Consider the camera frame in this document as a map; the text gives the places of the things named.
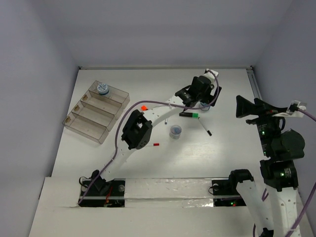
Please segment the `black-capped white marker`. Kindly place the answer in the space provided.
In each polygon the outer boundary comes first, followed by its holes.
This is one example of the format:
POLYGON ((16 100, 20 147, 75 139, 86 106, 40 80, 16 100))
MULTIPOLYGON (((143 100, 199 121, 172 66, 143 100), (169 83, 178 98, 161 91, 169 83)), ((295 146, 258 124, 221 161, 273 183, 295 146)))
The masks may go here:
POLYGON ((209 136, 212 136, 211 131, 209 130, 209 128, 206 126, 206 124, 203 122, 203 120, 201 119, 201 117, 198 117, 198 121, 200 122, 201 126, 203 127, 203 129, 207 132, 207 134, 209 136))

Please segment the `blue-lidded cleaning gel jar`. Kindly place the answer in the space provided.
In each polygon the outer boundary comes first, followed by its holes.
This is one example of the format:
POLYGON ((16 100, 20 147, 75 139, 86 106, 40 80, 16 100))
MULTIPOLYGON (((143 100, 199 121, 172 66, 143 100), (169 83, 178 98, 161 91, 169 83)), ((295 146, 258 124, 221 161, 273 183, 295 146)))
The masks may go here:
POLYGON ((101 96, 109 96, 110 95, 110 89, 109 86, 105 83, 101 83, 97 86, 97 91, 101 96))

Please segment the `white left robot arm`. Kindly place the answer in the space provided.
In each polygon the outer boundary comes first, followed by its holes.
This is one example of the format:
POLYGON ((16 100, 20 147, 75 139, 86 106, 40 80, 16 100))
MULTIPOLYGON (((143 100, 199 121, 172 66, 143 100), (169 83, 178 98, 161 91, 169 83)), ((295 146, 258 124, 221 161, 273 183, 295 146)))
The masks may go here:
POLYGON ((196 110, 198 102, 214 106, 221 89, 218 73, 207 69, 165 102, 143 100, 132 105, 119 122, 113 156, 98 174, 91 176, 88 187, 92 186, 98 195, 106 194, 109 181, 115 178, 117 171, 135 151, 148 144, 156 125, 182 111, 196 110))

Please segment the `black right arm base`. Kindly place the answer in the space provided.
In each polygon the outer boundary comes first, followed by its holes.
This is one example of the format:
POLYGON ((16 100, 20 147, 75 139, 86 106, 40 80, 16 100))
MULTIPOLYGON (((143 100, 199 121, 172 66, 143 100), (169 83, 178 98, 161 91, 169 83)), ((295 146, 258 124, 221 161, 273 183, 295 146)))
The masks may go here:
POLYGON ((246 206, 240 194, 232 187, 228 179, 215 179, 208 189, 213 195, 215 207, 246 206))

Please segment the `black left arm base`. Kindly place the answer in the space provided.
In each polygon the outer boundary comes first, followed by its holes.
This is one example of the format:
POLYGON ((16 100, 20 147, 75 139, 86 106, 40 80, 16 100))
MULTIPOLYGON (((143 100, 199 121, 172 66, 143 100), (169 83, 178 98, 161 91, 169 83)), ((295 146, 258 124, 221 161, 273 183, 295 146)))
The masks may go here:
POLYGON ((90 183, 99 174, 99 170, 92 172, 91 177, 80 177, 80 207, 125 207, 125 179, 114 179, 106 181, 98 177, 91 185, 90 183))

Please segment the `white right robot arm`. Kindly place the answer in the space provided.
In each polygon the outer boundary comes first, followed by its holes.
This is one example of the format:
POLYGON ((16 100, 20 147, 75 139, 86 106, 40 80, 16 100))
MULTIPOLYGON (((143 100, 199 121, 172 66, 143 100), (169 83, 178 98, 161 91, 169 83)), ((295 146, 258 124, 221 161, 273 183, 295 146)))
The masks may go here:
POLYGON ((303 117, 306 103, 294 100, 288 108, 272 106, 258 98, 253 102, 236 97, 236 117, 254 115, 247 124, 257 127, 266 160, 260 171, 270 200, 267 208, 247 169, 233 170, 227 181, 228 190, 240 194, 260 237, 299 237, 297 214, 298 175, 294 160, 304 157, 305 140, 293 129, 284 131, 286 117, 303 117))

